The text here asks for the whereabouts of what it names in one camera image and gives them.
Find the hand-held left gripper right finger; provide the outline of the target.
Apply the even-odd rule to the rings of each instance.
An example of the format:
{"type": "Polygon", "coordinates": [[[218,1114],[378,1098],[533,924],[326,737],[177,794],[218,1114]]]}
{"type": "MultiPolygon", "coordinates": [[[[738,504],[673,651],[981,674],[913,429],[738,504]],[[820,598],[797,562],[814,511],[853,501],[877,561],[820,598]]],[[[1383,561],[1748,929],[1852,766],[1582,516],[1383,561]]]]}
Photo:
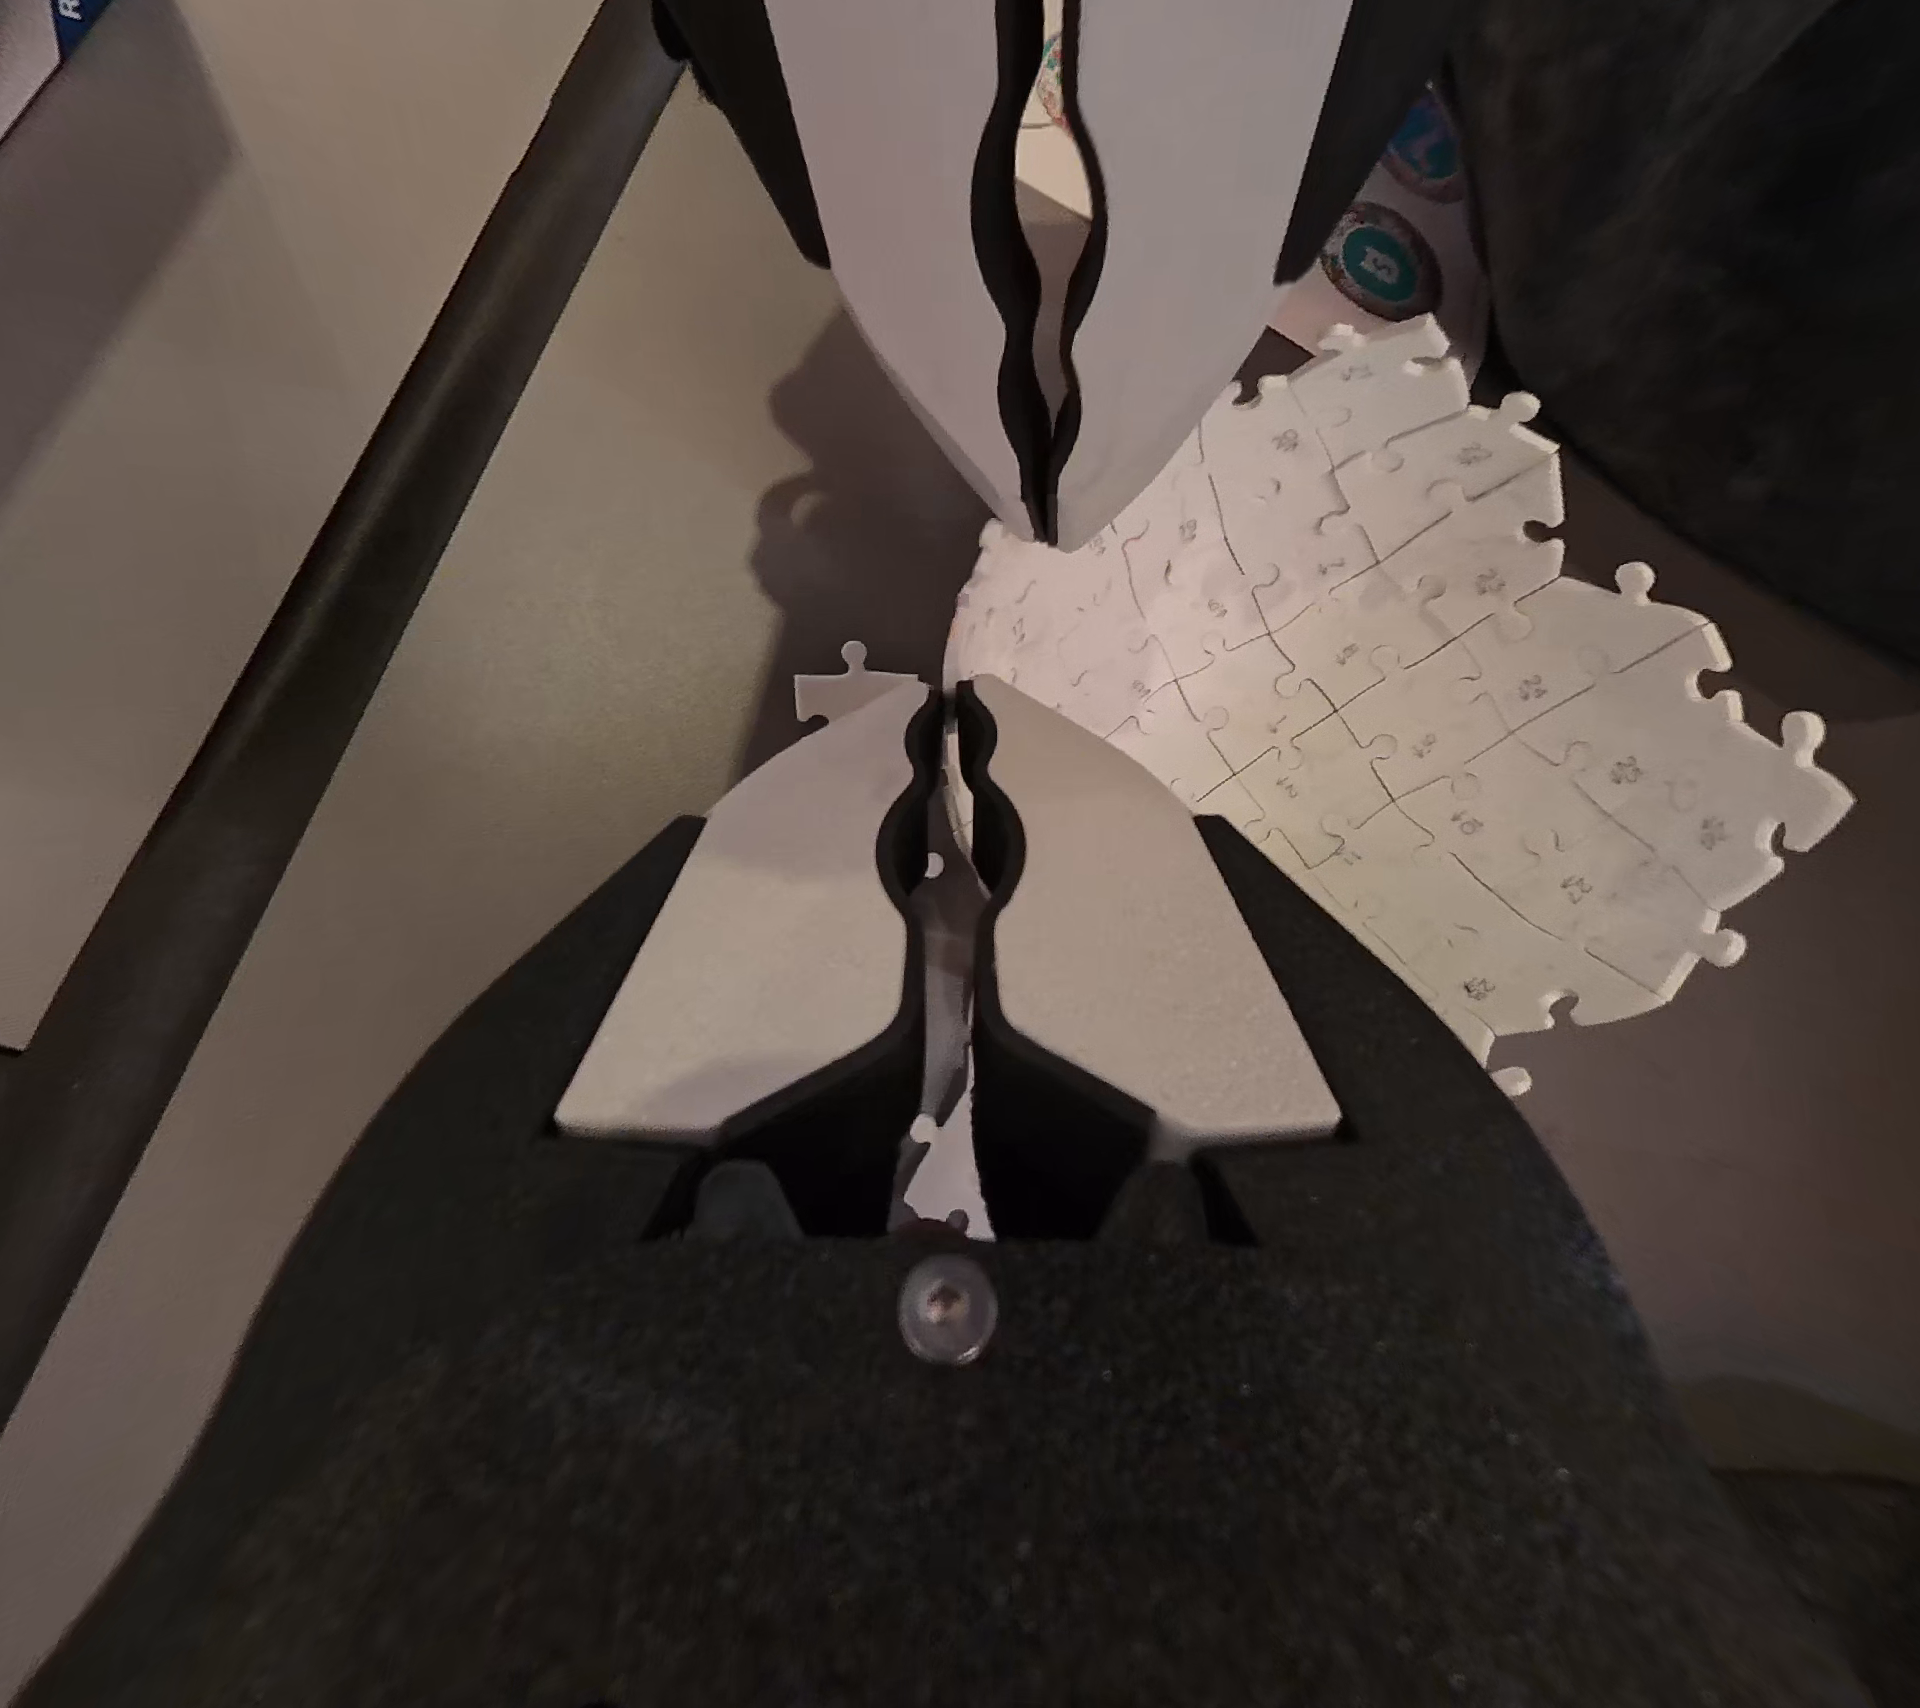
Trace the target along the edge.
{"type": "Polygon", "coordinates": [[[1201,819],[997,674],[958,685],[955,751],[986,886],[973,1146],[997,1238],[1090,1238],[1149,1162],[1338,1135],[1201,819]]]}

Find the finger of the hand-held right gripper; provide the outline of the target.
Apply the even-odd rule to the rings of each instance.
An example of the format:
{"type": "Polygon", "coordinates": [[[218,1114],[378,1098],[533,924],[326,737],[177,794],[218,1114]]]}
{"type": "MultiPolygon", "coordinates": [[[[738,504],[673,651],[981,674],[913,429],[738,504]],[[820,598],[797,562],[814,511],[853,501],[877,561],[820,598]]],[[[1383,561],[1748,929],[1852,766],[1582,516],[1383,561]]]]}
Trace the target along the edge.
{"type": "Polygon", "coordinates": [[[1139,497],[1272,321],[1349,5],[1079,0],[1071,108],[1102,251],[1068,341],[1060,546],[1139,497]]]}
{"type": "Polygon", "coordinates": [[[765,0],[830,269],[900,395],[1023,540],[1050,414],[1014,156],[1039,0],[765,0]]]}

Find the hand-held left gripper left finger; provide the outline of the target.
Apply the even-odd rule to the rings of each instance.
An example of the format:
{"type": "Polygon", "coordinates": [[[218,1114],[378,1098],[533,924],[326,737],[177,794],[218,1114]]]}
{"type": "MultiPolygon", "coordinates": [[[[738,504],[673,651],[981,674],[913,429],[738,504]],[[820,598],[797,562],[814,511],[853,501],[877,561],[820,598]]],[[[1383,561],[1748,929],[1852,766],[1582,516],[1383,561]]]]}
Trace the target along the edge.
{"type": "Polygon", "coordinates": [[[811,1238],[877,1238],[923,1090],[910,893],[944,704],[892,685],[705,814],[556,1130],[765,1162],[811,1238]]]}

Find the single white puzzle piece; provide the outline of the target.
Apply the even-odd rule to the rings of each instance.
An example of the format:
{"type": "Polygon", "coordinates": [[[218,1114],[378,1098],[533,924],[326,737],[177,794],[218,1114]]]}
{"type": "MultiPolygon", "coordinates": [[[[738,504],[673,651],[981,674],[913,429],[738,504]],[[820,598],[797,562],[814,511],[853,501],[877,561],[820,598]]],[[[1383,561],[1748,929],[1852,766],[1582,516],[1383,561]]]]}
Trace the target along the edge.
{"type": "Polygon", "coordinates": [[[795,674],[795,718],[803,727],[843,727],[853,718],[878,714],[913,719],[928,705],[941,705],[941,694],[913,672],[888,672],[868,665],[863,643],[838,647],[838,672],[795,674]]]}

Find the partly built white puzzle ball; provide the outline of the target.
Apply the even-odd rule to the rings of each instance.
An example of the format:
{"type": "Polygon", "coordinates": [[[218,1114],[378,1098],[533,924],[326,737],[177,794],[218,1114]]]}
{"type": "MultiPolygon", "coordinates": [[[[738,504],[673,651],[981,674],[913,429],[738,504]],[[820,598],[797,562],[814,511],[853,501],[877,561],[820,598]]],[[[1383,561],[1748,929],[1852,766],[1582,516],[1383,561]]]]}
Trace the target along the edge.
{"type": "Polygon", "coordinates": [[[1700,694],[1729,647],[1654,571],[1566,578],[1533,414],[1472,403],[1429,315],[1334,327],[1080,551],[990,523],[944,658],[1234,821],[1479,1065],[1739,963],[1725,914],[1855,805],[1816,714],[1700,694]]]}

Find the printed instruction leaflet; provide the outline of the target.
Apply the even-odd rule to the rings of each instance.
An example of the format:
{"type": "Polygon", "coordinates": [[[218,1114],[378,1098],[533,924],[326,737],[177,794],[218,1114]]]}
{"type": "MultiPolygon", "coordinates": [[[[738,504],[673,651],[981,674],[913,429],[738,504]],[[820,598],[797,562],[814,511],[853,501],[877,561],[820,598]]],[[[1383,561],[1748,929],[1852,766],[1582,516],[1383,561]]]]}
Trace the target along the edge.
{"type": "MultiPolygon", "coordinates": [[[[1060,32],[1063,0],[1043,0],[1043,55],[1019,120],[1019,183],[1089,219],[1090,187],[1060,95],[1060,32]]],[[[1437,315],[1462,369],[1478,371],[1489,307],[1467,183],[1453,112],[1429,87],[1340,213],[1317,266],[1281,293],[1272,327],[1313,352],[1329,327],[1375,330],[1437,315]]]]}

